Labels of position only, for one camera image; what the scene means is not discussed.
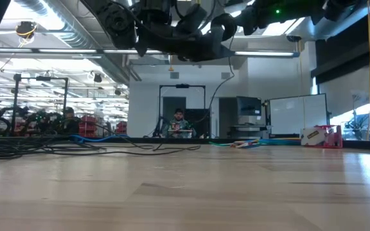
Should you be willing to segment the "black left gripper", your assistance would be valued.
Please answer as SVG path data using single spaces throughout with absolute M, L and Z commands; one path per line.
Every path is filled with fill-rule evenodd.
M 199 3 L 191 5 L 174 26 L 171 9 L 179 10 L 176 1 L 140 0 L 137 5 L 136 51 L 139 56 L 144 56 L 149 49 L 173 54 L 182 61 L 190 62 L 234 55 L 234 51 L 222 45 L 222 42 L 234 36 L 235 26 L 217 25 L 211 27 L 209 34 L 204 35 L 201 32 L 212 19 L 216 3 L 213 3 L 210 12 Z

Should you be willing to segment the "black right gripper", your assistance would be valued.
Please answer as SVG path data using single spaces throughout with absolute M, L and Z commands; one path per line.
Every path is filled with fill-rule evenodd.
M 309 17 L 323 11 L 324 0 L 256 0 L 235 18 L 245 36 L 269 24 Z

